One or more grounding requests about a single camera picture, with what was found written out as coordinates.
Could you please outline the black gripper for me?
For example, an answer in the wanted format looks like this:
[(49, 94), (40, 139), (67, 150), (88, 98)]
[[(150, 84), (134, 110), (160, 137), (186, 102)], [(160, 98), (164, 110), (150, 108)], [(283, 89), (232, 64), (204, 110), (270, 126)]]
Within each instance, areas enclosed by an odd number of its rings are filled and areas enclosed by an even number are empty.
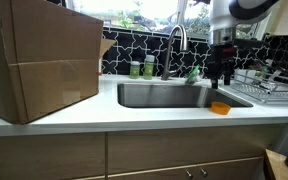
[(206, 76), (211, 79), (212, 89), (218, 89), (218, 79), (221, 76), (224, 76), (224, 85), (230, 85), (235, 52), (232, 44), (211, 46), (211, 59), (206, 63)]

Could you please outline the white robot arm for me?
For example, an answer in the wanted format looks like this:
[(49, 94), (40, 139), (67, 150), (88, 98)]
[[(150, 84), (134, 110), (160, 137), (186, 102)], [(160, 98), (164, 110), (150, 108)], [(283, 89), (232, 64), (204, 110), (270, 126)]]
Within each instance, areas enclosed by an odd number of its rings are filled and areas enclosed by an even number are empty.
[(253, 24), (266, 18), (279, 0), (210, 0), (210, 33), (208, 44), (211, 59), (207, 62), (206, 77), (211, 88), (218, 88), (218, 80), (224, 76), (224, 84), (230, 84), (235, 72), (233, 56), (236, 27)]

